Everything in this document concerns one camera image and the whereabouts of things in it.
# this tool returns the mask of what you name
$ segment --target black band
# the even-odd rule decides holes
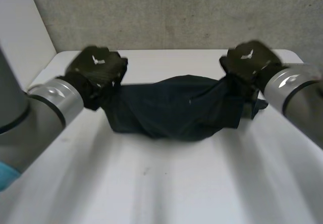
[[[56,105],[51,103],[48,99],[45,99],[44,97],[36,95],[36,94],[30,95],[29,97],[32,98],[32,99],[39,100],[40,102],[43,102],[44,104],[48,105],[48,107],[51,108],[56,113],[56,115],[59,117],[63,128],[66,127],[65,117],[62,114],[62,112],[60,111],[60,109],[57,108]]]
[[[283,112],[283,115],[285,115],[285,111],[286,111],[286,108],[287,108],[287,105],[289,103],[289,101],[293,98],[293,96],[298,92],[300,91],[301,89],[305,88],[306,86],[308,85],[311,85],[311,84],[315,84],[317,83],[318,81],[317,80],[311,80],[311,81],[307,81],[305,83],[302,83],[300,86],[298,86],[296,89],[294,89],[285,99],[284,101],[284,104],[283,104],[283,109],[282,109],[282,112]]]
[[[17,119],[15,119],[13,122],[11,122],[3,127],[0,127],[0,134],[5,133],[5,132],[11,130],[12,128],[15,128],[16,126],[18,126],[20,123],[22,123],[27,118],[29,113],[30,113],[30,106],[28,104],[25,111]]]

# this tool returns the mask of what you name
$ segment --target gray concrete wall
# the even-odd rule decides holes
[[[35,0],[56,50],[221,49],[259,38],[321,64],[323,0]]]

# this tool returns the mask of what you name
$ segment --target white marking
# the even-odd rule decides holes
[[[250,59],[252,58],[252,55],[253,55],[253,50],[251,50],[250,54],[241,56],[241,59]]]
[[[65,95],[60,90],[57,90],[57,92],[61,97],[65,98]]]
[[[281,84],[279,85],[279,87],[278,87],[278,88],[283,87],[289,79],[291,79],[291,82],[294,82],[298,76],[299,76],[299,74],[296,74],[296,75],[292,75],[292,76],[287,77],[286,79],[284,79],[284,80],[281,82]]]
[[[93,58],[93,61],[94,61],[95,65],[97,65],[97,64],[105,64],[104,60],[97,60],[97,59],[95,59],[94,55],[92,55],[92,58]]]

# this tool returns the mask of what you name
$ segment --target black cloth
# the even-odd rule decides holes
[[[249,94],[234,76],[218,81],[187,75],[122,85],[101,107],[115,132],[198,141],[222,128],[237,128],[246,103],[251,105],[251,118],[267,107]]]

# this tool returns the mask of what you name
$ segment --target metal cylinder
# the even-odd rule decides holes
[[[323,149],[323,82],[297,91],[287,102],[284,115]]]
[[[14,127],[26,115],[28,99],[21,90],[7,59],[0,48],[0,133]]]

